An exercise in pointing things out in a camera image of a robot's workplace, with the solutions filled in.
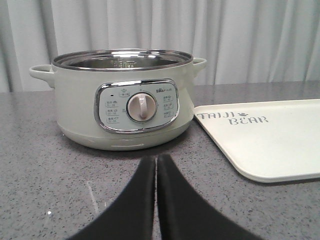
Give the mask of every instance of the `rotary knob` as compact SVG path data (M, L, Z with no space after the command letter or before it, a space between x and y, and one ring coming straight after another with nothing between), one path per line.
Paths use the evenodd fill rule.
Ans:
M137 122L150 120L157 111L156 100L148 93L140 92L133 95L127 103L129 116Z

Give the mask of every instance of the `white pot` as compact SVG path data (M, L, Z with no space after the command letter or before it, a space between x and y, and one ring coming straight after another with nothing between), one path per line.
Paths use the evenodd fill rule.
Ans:
M187 129L193 79L206 64L179 51L113 49L61 55L29 72L55 88L57 124L68 138L123 151L168 142Z

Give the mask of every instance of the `white curtain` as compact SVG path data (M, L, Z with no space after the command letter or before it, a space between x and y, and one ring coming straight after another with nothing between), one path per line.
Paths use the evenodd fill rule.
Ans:
M34 65L76 51L206 58L196 85L320 80L319 0L0 0L0 92L49 90Z

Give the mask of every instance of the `black object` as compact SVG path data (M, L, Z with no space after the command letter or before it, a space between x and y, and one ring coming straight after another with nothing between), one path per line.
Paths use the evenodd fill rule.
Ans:
M143 158L113 204L69 240L151 240L155 168L154 158ZM157 159L157 203L163 240L262 240L211 207L170 155Z
M118 198L69 240L151 240L156 161L143 158Z
M164 240L261 240L195 192L170 155L157 159L157 202Z

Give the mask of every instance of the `speckled granite countertop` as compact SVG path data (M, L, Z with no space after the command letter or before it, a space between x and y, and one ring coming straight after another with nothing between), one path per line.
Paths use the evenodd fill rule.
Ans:
M320 81L197 86L196 96L196 106L316 99ZM185 133L157 147L90 149L62 135L53 91L0 93L0 239L71 236L113 202L141 157L162 153L171 154L214 208L254 234L268 240L320 239L318 179L248 180L195 120ZM153 239L161 239L157 220Z

